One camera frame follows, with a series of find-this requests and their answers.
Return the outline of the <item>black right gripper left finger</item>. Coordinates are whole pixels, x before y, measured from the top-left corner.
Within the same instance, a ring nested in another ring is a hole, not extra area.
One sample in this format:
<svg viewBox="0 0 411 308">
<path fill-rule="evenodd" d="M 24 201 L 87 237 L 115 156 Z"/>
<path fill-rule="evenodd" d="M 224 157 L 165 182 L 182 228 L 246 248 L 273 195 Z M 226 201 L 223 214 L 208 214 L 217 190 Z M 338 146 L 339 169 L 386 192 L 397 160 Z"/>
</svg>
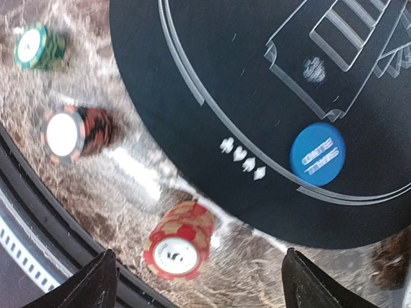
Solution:
<svg viewBox="0 0 411 308">
<path fill-rule="evenodd" d="M 58 288 L 40 299 L 41 307 L 114 307 L 118 284 L 116 255 L 99 254 Z"/>
</svg>

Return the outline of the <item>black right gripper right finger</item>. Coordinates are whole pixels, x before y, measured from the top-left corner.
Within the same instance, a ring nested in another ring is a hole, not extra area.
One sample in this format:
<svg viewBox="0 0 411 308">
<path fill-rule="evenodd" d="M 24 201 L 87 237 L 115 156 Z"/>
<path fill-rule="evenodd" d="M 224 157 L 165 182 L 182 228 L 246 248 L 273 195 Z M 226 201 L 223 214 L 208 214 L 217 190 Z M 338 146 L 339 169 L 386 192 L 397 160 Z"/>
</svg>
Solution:
<svg viewBox="0 0 411 308">
<path fill-rule="evenodd" d="M 281 277 L 287 307 L 375 307 L 293 248 L 283 259 Z"/>
</svg>

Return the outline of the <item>red yellow poker chip stack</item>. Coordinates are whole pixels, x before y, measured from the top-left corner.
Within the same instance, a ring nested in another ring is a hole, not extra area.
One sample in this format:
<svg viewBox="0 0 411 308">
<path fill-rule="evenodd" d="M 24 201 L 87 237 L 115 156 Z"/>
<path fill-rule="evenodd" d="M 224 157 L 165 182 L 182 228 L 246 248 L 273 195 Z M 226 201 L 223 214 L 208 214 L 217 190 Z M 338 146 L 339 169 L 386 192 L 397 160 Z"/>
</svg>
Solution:
<svg viewBox="0 0 411 308">
<path fill-rule="evenodd" d="M 193 280 L 209 260 L 213 214 L 196 201 L 168 211 L 148 236 L 143 257 L 149 270 L 166 280 Z"/>
</svg>

